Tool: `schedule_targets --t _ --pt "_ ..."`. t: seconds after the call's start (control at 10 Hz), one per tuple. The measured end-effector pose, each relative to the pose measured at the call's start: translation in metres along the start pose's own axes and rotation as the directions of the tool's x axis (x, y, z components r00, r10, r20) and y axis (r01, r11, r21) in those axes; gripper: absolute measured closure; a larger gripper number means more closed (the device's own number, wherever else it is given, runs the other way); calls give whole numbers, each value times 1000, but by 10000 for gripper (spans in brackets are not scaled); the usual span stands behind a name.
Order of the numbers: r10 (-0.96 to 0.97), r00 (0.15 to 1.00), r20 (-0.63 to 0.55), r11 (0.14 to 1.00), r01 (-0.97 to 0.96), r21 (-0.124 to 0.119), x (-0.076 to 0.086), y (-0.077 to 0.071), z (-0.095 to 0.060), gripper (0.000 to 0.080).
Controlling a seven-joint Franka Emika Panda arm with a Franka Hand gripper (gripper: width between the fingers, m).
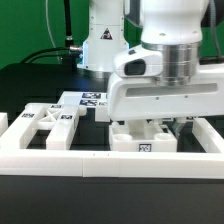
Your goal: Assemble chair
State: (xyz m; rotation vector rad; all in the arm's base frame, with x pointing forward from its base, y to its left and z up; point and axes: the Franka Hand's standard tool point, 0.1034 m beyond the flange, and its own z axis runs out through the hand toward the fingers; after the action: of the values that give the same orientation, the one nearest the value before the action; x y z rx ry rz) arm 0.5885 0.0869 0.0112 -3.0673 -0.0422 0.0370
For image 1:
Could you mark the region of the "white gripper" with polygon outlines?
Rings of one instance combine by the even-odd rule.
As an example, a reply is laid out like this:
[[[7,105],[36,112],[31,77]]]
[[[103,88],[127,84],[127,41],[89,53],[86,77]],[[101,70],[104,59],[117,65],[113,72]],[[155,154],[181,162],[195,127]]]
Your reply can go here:
[[[186,117],[224,115],[224,63],[201,65],[187,85],[174,87],[112,74],[107,98],[111,120],[176,118],[172,129],[179,135]]]

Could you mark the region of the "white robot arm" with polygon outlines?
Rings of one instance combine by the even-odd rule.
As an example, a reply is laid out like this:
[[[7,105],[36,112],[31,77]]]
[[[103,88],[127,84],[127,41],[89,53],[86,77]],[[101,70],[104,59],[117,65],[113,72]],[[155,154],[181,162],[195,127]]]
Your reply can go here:
[[[201,21],[216,0],[91,0],[81,66],[109,75],[113,121],[224,115],[224,61],[201,65]]]

